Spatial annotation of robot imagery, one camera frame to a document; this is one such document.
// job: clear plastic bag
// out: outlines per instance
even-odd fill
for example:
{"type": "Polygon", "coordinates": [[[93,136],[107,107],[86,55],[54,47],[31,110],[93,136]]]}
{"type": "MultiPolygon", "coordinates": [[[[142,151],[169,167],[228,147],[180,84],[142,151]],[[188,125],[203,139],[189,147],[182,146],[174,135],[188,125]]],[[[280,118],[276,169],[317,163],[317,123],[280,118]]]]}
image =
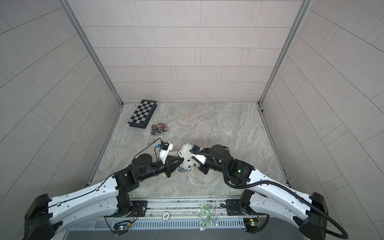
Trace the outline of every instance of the clear plastic bag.
{"type": "Polygon", "coordinates": [[[204,204],[203,207],[199,209],[199,226],[200,231],[218,226],[216,204],[204,204]]]}
{"type": "Polygon", "coordinates": [[[152,135],[159,135],[166,133],[168,131],[168,127],[166,123],[155,123],[151,126],[151,134],[152,135]]]}

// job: stone surface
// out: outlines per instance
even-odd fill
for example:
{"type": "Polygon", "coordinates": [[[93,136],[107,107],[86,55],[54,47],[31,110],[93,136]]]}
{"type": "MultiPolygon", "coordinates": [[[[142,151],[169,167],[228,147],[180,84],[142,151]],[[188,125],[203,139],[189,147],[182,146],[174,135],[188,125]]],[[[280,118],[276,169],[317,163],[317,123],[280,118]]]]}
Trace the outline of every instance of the stone surface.
{"type": "MultiPolygon", "coordinates": [[[[151,138],[150,125],[156,122],[165,122],[168,125],[168,132],[160,137],[174,144],[170,155],[176,155],[185,143],[196,144],[201,148],[221,144],[229,148],[234,158],[243,160],[267,176],[284,183],[255,103],[160,103],[146,129],[127,124],[136,107],[137,104],[124,105],[93,183],[103,181],[111,173],[129,165],[133,156],[147,146],[151,138]]],[[[155,159],[153,147],[144,152],[155,159]]],[[[242,189],[228,187],[221,172],[210,170],[204,175],[196,166],[187,173],[176,170],[170,178],[160,174],[146,179],[129,196],[223,196],[241,195],[242,192],[242,189]]]]}

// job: chessboard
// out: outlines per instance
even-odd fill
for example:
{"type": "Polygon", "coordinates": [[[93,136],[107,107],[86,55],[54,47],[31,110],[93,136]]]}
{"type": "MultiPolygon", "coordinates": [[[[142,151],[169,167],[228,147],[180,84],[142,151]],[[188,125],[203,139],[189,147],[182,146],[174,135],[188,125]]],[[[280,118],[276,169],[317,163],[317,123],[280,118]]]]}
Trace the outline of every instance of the chessboard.
{"type": "Polygon", "coordinates": [[[157,104],[155,101],[142,100],[128,121],[129,126],[146,128],[156,107],[157,104]]]}

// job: tiled wall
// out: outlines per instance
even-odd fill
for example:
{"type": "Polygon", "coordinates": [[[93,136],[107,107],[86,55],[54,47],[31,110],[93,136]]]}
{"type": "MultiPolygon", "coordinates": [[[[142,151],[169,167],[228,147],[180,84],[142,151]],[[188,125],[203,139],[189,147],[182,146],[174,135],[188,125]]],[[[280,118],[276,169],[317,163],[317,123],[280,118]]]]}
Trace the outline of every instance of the tiled wall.
{"type": "Polygon", "coordinates": [[[0,1],[0,234],[81,189],[119,105],[55,0],[0,1]]]}
{"type": "Polygon", "coordinates": [[[258,101],[301,1],[69,0],[124,102],[258,101]]]}
{"type": "Polygon", "coordinates": [[[384,237],[383,16],[314,0],[263,104],[294,188],[325,196],[351,240],[384,237]]]}

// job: gray floor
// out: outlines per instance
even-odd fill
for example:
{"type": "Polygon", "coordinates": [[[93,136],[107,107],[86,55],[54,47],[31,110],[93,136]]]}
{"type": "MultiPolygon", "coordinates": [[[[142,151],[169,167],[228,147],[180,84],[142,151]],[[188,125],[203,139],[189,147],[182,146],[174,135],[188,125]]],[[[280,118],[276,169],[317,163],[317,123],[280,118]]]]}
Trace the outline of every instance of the gray floor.
{"type": "MultiPolygon", "coordinates": [[[[126,104],[98,166],[93,183],[129,165],[132,157],[146,147],[151,128],[129,127],[128,120],[137,104],[126,104]]],[[[165,122],[169,131],[160,135],[174,144],[176,155],[183,144],[229,147],[234,158],[243,160],[269,177],[284,183],[283,174],[272,150],[255,103],[162,103],[158,104],[150,124],[165,122]]],[[[154,157],[153,148],[147,153],[154,157]]],[[[223,182],[222,174],[210,170],[203,175],[197,168],[192,172],[175,171],[170,178],[161,174],[140,182],[130,197],[216,196],[241,195],[223,182]]]]}
{"type": "MultiPolygon", "coordinates": [[[[108,231],[68,231],[64,240],[113,240],[114,235],[108,231]]],[[[305,237],[293,225],[278,218],[270,218],[268,225],[260,232],[247,234],[242,229],[207,229],[200,232],[198,229],[188,230],[131,230],[123,239],[140,240],[304,240],[305,237]]]]}

